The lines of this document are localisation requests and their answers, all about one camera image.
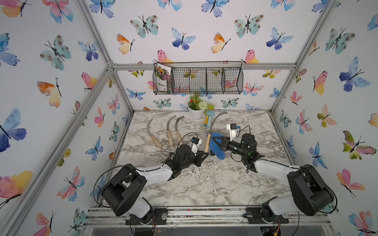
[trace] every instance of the marble tabletop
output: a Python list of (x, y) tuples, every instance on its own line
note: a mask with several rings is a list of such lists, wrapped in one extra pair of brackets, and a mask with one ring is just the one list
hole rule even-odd
[[(174, 140), (174, 145), (170, 146), (167, 121), (172, 116), (176, 117), (169, 125)], [(117, 165), (159, 165), (170, 152), (176, 150), (178, 140), (175, 122), (180, 116), (184, 116), (178, 123), (181, 136), (196, 132), (203, 142), (199, 149), (204, 150), (206, 133), (209, 130), (203, 125), (204, 117), (194, 120), (188, 112), (139, 112), (132, 117)], [(163, 145), (162, 148), (157, 147), (147, 133), (146, 126), (151, 119), (153, 121), (150, 131)], [(241, 128), (249, 125), (251, 134), (257, 141), (257, 151), (265, 155), (265, 159), (289, 164), (268, 113), (230, 111), (217, 119), (212, 131), (229, 137), (229, 131), (226, 129), (228, 123), (236, 123)], [(242, 134), (247, 132), (249, 129), (244, 129), (235, 140), (239, 142)], [(186, 136), (183, 142), (189, 145), (192, 136), (196, 135)], [(232, 156), (235, 160), (240, 160), (240, 156)], [(171, 181), (145, 187), (140, 196), (145, 197), (153, 206), (260, 205), (273, 196), (283, 196), (289, 192), (289, 186), (283, 181), (252, 171), (246, 173), (242, 162), (232, 160), (230, 152), (227, 151), (225, 160), (209, 155), (201, 167), (191, 165)]]

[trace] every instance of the wooden handle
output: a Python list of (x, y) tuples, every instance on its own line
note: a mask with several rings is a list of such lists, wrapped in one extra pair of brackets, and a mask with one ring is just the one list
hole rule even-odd
[(167, 133), (168, 133), (168, 139), (169, 139), (169, 145), (173, 145), (173, 138), (172, 138), (172, 134), (170, 133), (170, 130), (167, 130)]
[(180, 132), (178, 130), (176, 130), (176, 136), (177, 136), (177, 140), (179, 141), (178, 145), (180, 146), (181, 144), (183, 144), (181, 140), (181, 135), (180, 135)]
[(152, 141), (155, 142), (156, 146), (158, 146), (158, 147), (160, 147), (160, 148), (162, 147), (162, 145), (161, 145), (161, 143), (159, 142), (159, 140), (157, 140), (153, 134), (150, 135), (150, 137), (151, 137)]
[(208, 134), (208, 139), (206, 140), (206, 146), (205, 146), (206, 153), (209, 151), (210, 139), (211, 139), (211, 134)]

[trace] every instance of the black wire basket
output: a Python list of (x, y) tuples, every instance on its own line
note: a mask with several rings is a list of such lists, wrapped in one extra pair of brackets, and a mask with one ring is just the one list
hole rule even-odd
[(201, 66), (175, 67), (183, 62), (162, 63), (172, 67), (171, 75), (167, 78), (167, 90), (160, 91), (157, 87), (156, 71), (159, 70), (154, 63), (155, 71), (152, 74), (153, 92), (155, 94), (240, 94), (243, 91), (242, 64), (235, 66), (228, 64), (222, 67)]

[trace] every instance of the curved blade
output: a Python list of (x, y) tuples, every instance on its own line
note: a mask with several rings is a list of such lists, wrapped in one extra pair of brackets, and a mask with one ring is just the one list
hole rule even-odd
[(209, 133), (211, 133), (211, 130), (212, 130), (212, 126), (214, 125), (215, 121), (218, 119), (219, 116), (223, 115), (223, 114), (226, 114), (227, 111), (224, 111), (224, 112), (221, 112), (219, 113), (213, 120), (213, 122), (211, 123), (211, 126), (210, 126), (210, 130), (209, 130)]
[(179, 118), (177, 118), (177, 120), (176, 120), (176, 124), (175, 124), (175, 129), (177, 130), (177, 124), (178, 124), (178, 121), (181, 119), (181, 118), (183, 118), (184, 116), (181, 116), (181, 117), (179, 117)]
[(150, 121), (148, 121), (148, 124), (147, 124), (147, 132), (149, 135), (152, 135), (151, 132), (150, 132), (150, 123), (151, 123), (152, 119)]
[(171, 118), (169, 118), (168, 122), (167, 122), (167, 129), (169, 130), (169, 122), (173, 119), (173, 117), (176, 117), (176, 116), (172, 116)]

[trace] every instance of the white flower pot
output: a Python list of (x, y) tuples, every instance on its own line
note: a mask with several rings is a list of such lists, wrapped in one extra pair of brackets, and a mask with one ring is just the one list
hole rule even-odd
[(188, 107), (188, 109), (189, 109), (189, 114), (190, 114), (190, 116), (193, 118), (193, 119), (199, 119), (199, 118), (201, 118), (202, 116), (203, 116), (203, 110), (198, 110), (198, 111), (196, 111), (196, 110), (192, 110), (190, 107)]

